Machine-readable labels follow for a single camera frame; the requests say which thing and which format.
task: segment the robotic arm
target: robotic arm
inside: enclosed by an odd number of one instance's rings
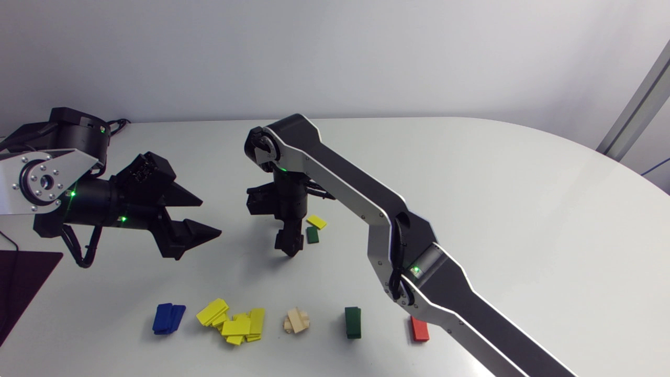
[[[472,289],[428,221],[412,213],[400,195],[322,144],[307,118],[295,114],[252,129],[245,154],[274,174],[274,183],[247,191],[247,207],[252,215],[284,220],[275,248],[290,256],[302,249],[307,189],[316,184],[326,191],[319,196],[337,198],[369,225],[368,259],[382,289],[409,314],[445,329],[498,376],[574,376]]]

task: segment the black cable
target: black cable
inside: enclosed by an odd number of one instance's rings
[[[658,168],[660,165],[663,165],[664,163],[666,163],[666,162],[668,162],[668,161],[670,161],[670,158],[666,158],[665,160],[663,160],[663,161],[659,162],[658,164],[654,165],[653,168],[647,170],[646,172],[644,172],[644,173],[642,173],[642,174],[640,174],[640,175],[641,175],[641,176],[644,176],[646,173],[650,173],[652,170]]]
[[[317,191],[312,188],[307,188],[307,194],[314,195],[315,197],[320,197],[323,199],[330,199],[330,200],[335,200],[335,197],[332,196],[331,194],[327,193],[326,191]]]
[[[9,313],[9,304],[10,304],[10,295],[11,295],[11,288],[14,283],[14,275],[16,274],[16,265],[19,260],[19,245],[14,242],[13,239],[7,237],[6,234],[4,234],[2,231],[0,231],[0,235],[2,235],[7,241],[11,242],[14,245],[14,248],[16,249],[16,255],[14,256],[14,261],[11,264],[11,273],[7,274],[9,275],[9,282],[7,283],[7,298],[5,299],[5,308],[7,309],[7,313]],[[7,317],[9,315],[5,315],[4,318],[2,318],[2,323],[0,324],[0,329],[2,329],[5,326],[5,323],[7,322]]]
[[[96,225],[93,228],[93,233],[90,235],[90,241],[88,242],[86,255],[82,258],[82,248],[77,240],[74,230],[67,224],[63,224],[61,229],[60,237],[65,242],[65,246],[70,250],[70,254],[74,258],[74,261],[77,263],[77,266],[81,268],[89,268],[93,264],[95,259],[95,252],[98,249],[98,241],[100,241],[100,235],[103,232],[103,227]]]
[[[114,124],[118,124],[118,125],[119,125],[115,130],[112,131],[112,136],[114,136],[114,135],[116,135],[117,133],[121,132],[121,130],[122,130],[127,124],[129,124],[129,123],[132,123],[132,122],[129,121],[128,119],[121,118],[121,119],[117,119],[117,120],[114,120],[114,121],[108,121],[108,122],[107,122],[107,125],[108,125],[108,126],[112,126],[112,125],[114,125]]]
[[[411,306],[414,305],[414,294],[412,293],[411,287],[402,278],[405,246],[407,246],[407,244],[403,239],[403,231],[400,228],[400,221],[398,221],[398,219],[395,220],[394,225],[393,240],[391,244],[391,247],[393,248],[391,252],[391,266],[393,267],[393,271],[391,277],[389,277],[389,290],[391,291],[393,300],[398,300],[402,295],[402,292],[400,291],[400,284],[402,284],[407,293],[407,304]]]

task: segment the white wall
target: white wall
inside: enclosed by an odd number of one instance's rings
[[[463,115],[595,148],[667,42],[669,11],[667,0],[6,1],[0,131],[63,105],[136,122]],[[647,158],[663,156],[630,166]]]

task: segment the yellow block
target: yellow block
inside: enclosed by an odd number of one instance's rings
[[[230,344],[240,345],[245,340],[244,335],[234,335],[226,338],[226,341]]]
[[[212,320],[212,327],[220,329],[220,327],[223,325],[225,321],[228,321],[228,315],[226,314],[226,312],[223,312]]]
[[[236,320],[238,320],[238,319],[240,319],[240,318],[249,318],[249,315],[246,314],[246,313],[237,313],[236,315],[233,315],[233,316],[232,316],[232,320],[233,320],[233,321],[236,321]]]
[[[212,324],[214,318],[217,318],[221,313],[224,313],[227,310],[228,304],[226,304],[226,302],[222,299],[216,299],[209,303],[205,309],[202,309],[198,314],[196,314],[196,318],[203,326],[209,326]]]
[[[328,224],[317,215],[309,216],[307,218],[307,222],[319,228],[319,230],[323,229]]]
[[[251,328],[251,320],[246,317],[239,317],[234,321],[225,321],[221,328],[221,335],[249,335]]]
[[[263,332],[263,319],[265,318],[265,309],[254,308],[249,312],[249,319],[251,320],[250,334],[261,334]]]
[[[261,340],[262,337],[262,335],[247,335],[247,341]]]

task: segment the pile of yellow blocks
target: pile of yellow blocks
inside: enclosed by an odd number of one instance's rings
[[[202,309],[196,318],[203,326],[217,329],[221,336],[231,344],[240,345],[244,340],[256,341],[262,338],[264,308],[254,308],[248,313],[239,313],[228,318],[228,304],[222,299],[216,299]]]

